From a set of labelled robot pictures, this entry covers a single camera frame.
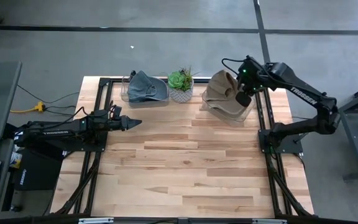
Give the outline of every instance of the clear plastic bin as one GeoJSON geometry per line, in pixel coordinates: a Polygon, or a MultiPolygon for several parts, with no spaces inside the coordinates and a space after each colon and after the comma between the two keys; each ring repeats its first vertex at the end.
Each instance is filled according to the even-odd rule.
{"type": "MultiPolygon", "coordinates": [[[[166,73],[161,73],[158,77],[166,77],[167,74],[166,73]]],[[[146,101],[146,102],[138,102],[138,103],[133,103],[133,102],[129,102],[129,96],[128,96],[128,86],[129,86],[129,82],[131,80],[131,77],[128,76],[124,76],[122,78],[122,82],[121,82],[121,99],[125,102],[128,103],[128,105],[131,108],[149,108],[149,107],[160,107],[160,106],[167,106],[169,104],[169,89],[168,89],[168,85],[167,85],[167,93],[168,93],[168,97],[166,99],[160,100],[160,101],[146,101]]]]}
{"type": "Polygon", "coordinates": [[[232,114],[224,112],[223,110],[220,110],[219,108],[214,108],[213,106],[211,106],[206,100],[204,100],[205,94],[206,90],[203,93],[203,105],[201,106],[201,109],[210,112],[220,120],[233,127],[243,127],[244,121],[248,117],[248,114],[256,105],[255,97],[253,96],[251,97],[251,102],[249,103],[249,106],[244,108],[241,113],[234,116],[232,114]]]}

